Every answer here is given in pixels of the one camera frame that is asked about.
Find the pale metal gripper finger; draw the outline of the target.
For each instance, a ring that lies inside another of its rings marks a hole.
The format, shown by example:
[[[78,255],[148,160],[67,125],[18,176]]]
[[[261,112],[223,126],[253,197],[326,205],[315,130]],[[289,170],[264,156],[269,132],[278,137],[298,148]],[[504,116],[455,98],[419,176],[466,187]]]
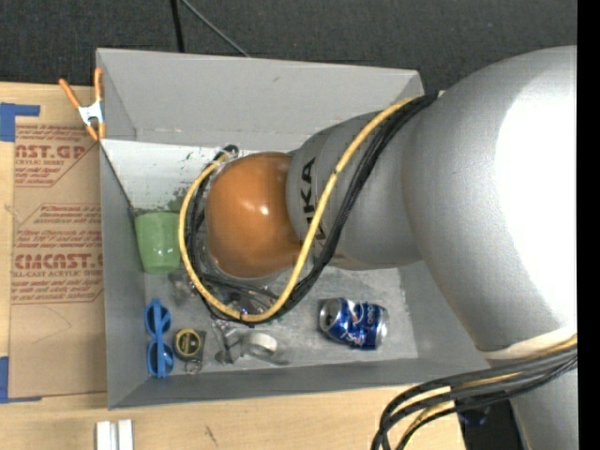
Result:
[[[229,363],[229,350],[227,348],[226,339],[225,339],[225,331],[227,330],[228,325],[226,322],[214,321],[213,322],[213,335],[217,343],[217,353],[215,355],[215,359],[219,363]]]
[[[228,355],[231,363],[235,363],[245,353],[245,334],[237,327],[228,329]]]

